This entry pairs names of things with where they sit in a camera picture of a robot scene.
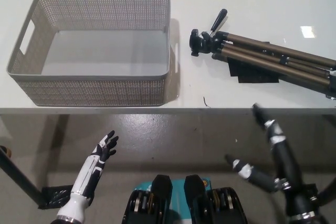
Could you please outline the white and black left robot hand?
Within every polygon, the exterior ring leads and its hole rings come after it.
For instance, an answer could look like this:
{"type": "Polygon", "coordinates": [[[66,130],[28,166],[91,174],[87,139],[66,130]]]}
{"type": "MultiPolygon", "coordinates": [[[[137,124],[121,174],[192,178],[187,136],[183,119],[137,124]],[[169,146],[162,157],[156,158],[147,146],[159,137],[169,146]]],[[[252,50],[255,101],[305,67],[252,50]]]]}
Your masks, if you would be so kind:
{"type": "Polygon", "coordinates": [[[114,149],[119,137],[112,130],[106,134],[86,158],[70,192],[70,199],[62,206],[52,223],[84,223],[85,211],[91,205],[108,158],[116,153],[114,149]]]}

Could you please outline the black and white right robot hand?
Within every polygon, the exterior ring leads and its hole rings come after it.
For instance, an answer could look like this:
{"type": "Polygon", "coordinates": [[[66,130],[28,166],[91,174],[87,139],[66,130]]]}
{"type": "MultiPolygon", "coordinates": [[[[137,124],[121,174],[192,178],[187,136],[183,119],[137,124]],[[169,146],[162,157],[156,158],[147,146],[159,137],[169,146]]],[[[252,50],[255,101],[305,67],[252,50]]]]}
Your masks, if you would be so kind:
{"type": "Polygon", "coordinates": [[[225,155],[227,163],[242,179],[263,191],[283,192],[289,223],[326,223],[319,206],[312,200],[309,187],[303,182],[299,164],[277,120],[271,118],[257,103],[252,106],[252,112],[259,126],[266,132],[276,176],[272,177],[256,166],[228,154],[225,155]]]}

